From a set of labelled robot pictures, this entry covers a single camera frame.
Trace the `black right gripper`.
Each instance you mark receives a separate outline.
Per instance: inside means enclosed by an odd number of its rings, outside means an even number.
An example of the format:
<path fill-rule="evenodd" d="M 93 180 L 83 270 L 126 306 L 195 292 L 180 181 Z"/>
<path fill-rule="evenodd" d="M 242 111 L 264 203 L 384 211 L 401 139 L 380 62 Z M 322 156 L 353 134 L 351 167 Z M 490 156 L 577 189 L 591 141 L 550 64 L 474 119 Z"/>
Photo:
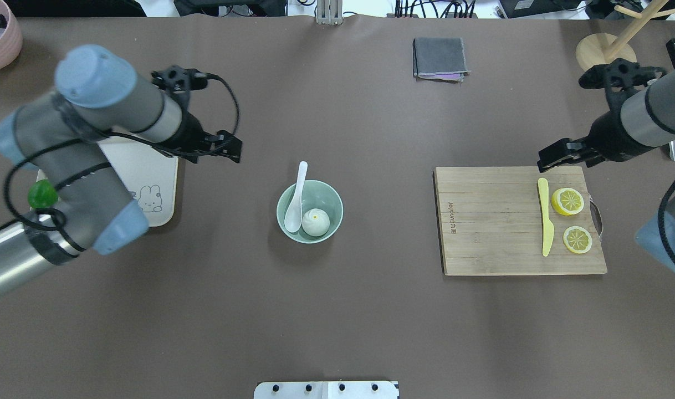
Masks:
<path fill-rule="evenodd" d="M 622 111 L 625 101 L 639 93 L 636 86 L 647 88 L 649 81 L 665 75 L 666 70 L 660 66 L 642 67 L 628 60 L 591 66 L 579 78 L 579 86 L 603 89 L 609 110 L 594 121 L 588 136 L 577 140 L 560 139 L 539 151 L 539 172 L 579 162 L 585 162 L 586 167 L 604 161 L 624 162 L 652 151 L 652 146 L 631 135 L 632 128 L 624 127 Z"/>

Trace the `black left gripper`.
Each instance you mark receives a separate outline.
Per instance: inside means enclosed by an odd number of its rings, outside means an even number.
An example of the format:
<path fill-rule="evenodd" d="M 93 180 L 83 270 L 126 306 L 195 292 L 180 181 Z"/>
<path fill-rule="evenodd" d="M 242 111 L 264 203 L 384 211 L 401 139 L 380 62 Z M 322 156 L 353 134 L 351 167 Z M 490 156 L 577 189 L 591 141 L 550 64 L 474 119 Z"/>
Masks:
<path fill-rule="evenodd" d="M 242 141 L 237 137 L 241 124 L 241 107 L 236 94 L 225 79 L 213 73 L 205 73 L 194 68 L 185 69 L 178 65 L 153 71 L 151 76 L 151 83 L 175 101 L 181 111 L 178 130 L 170 138 L 160 142 L 158 145 L 160 151 L 193 163 L 197 163 L 202 156 L 226 157 L 233 162 L 241 162 Z M 216 134 L 209 134 L 188 110 L 191 92 L 205 89 L 211 80 L 223 84 L 233 100 L 234 126 L 231 131 L 220 130 Z"/>

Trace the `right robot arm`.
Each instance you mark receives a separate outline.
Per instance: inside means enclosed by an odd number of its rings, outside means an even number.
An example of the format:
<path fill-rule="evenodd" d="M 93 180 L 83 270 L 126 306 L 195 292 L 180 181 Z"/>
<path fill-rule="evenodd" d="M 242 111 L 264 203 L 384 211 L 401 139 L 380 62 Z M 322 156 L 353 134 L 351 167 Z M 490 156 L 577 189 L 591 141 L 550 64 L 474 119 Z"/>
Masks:
<path fill-rule="evenodd" d="M 560 139 L 539 152 L 538 169 L 583 162 L 593 167 L 605 161 L 634 161 L 660 152 L 675 140 L 675 69 L 641 66 L 618 58 L 596 65 L 579 78 L 584 89 L 603 89 L 608 111 L 580 139 Z M 649 221 L 636 233 L 636 243 L 675 273 L 675 175 L 662 161 L 637 162 L 626 194 L 642 195 L 644 178 L 669 186 Z"/>

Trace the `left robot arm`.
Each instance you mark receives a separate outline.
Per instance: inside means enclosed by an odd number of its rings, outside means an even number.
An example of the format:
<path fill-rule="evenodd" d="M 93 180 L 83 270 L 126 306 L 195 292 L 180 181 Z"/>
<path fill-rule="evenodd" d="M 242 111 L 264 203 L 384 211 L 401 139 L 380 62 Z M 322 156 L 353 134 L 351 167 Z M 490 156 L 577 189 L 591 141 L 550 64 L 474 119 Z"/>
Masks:
<path fill-rule="evenodd" d="M 113 253 L 149 230 L 138 202 L 99 143 L 125 138 L 163 156 L 241 161 L 241 109 L 220 76 L 170 66 L 145 79 L 96 44 L 74 48 L 55 87 L 0 123 L 0 153 L 13 167 L 3 182 L 12 219 L 0 226 L 0 297 L 78 258 Z M 223 84 L 233 99 L 231 131 L 209 134 L 188 110 L 191 92 Z"/>

